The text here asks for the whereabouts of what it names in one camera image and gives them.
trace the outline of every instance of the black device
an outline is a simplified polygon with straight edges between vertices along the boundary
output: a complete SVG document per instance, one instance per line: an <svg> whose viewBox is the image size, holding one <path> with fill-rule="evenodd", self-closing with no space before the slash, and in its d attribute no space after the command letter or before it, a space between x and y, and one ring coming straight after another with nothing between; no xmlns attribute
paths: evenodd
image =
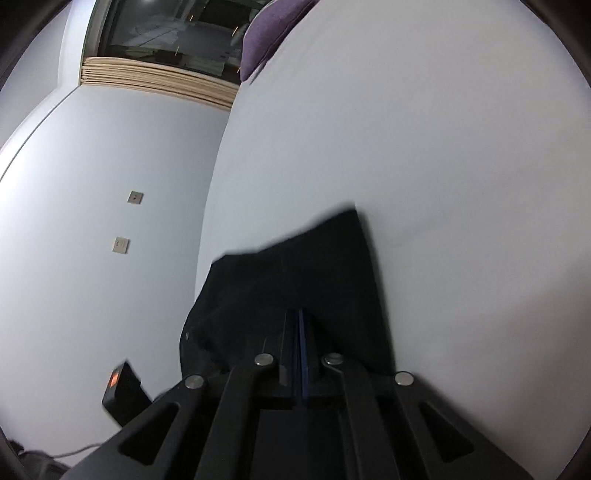
<svg viewBox="0 0 591 480"><path fill-rule="evenodd" d="M137 394L130 374L105 394L123 428L64 480L531 479L419 378L369 374L303 312L230 373L191 375L127 421L109 389L127 378Z"/></svg>
<svg viewBox="0 0 591 480"><path fill-rule="evenodd" d="M127 361L113 370L103 395L103 406L120 426L127 425L151 403Z"/></svg>

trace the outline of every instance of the black cloth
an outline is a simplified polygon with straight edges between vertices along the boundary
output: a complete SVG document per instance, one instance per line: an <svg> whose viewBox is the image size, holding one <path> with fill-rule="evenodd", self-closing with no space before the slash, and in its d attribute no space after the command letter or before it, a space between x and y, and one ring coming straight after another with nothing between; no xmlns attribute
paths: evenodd
<svg viewBox="0 0 591 480"><path fill-rule="evenodd" d="M355 209L257 253L215 261L180 340L183 376L228 371L305 309L344 355L394 373L371 256Z"/></svg>

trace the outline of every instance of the blue strip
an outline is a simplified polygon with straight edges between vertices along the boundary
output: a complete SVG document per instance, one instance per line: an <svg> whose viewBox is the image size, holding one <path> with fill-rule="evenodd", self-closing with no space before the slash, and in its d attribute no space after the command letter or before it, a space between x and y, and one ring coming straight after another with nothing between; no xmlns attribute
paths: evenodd
<svg viewBox="0 0 591 480"><path fill-rule="evenodd" d="M301 397L308 400L308 349L306 347L306 328L304 326L304 312L298 312L298 332L300 335L300 370L301 370Z"/></svg>

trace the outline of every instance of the cable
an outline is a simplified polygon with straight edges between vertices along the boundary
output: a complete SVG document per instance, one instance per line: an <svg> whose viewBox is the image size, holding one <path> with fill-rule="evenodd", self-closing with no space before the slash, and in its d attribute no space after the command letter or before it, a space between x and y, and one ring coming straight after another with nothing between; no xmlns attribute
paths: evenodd
<svg viewBox="0 0 591 480"><path fill-rule="evenodd" d="M53 459L64 458L64 457L70 457L72 455L76 455L77 453L82 453L82 452L84 452L88 449L91 449L91 448L100 447L101 445L102 445L102 443L91 443L90 445L86 445L85 447L82 447L78 450L74 450L73 452L60 453L59 455L49 455L49 454L47 454L45 452L41 452L39 450L23 450L22 452L20 452L18 454L18 456L20 457L20 456L25 455L27 453L36 453L38 455L43 455L43 456L46 456L48 458L53 458Z"/></svg>

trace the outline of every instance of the metal screw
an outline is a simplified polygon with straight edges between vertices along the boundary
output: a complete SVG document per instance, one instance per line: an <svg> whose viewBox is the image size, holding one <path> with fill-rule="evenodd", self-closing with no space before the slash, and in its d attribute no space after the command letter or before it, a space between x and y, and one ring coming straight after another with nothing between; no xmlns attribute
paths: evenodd
<svg viewBox="0 0 591 480"><path fill-rule="evenodd" d="M340 353L328 353L324 356L324 361L328 365L340 365L343 363L343 355Z"/></svg>
<svg viewBox="0 0 591 480"><path fill-rule="evenodd" d="M407 386L413 384L414 377L408 372L398 372L394 377L394 381L398 385L402 385L403 387L407 387Z"/></svg>
<svg viewBox="0 0 591 480"><path fill-rule="evenodd" d="M273 356L270 353L259 353L255 357L255 363L259 367L266 367L267 365L271 365L273 363Z"/></svg>
<svg viewBox="0 0 591 480"><path fill-rule="evenodd" d="M201 375L191 375L185 378L185 387L195 390L201 388L205 384L205 380Z"/></svg>

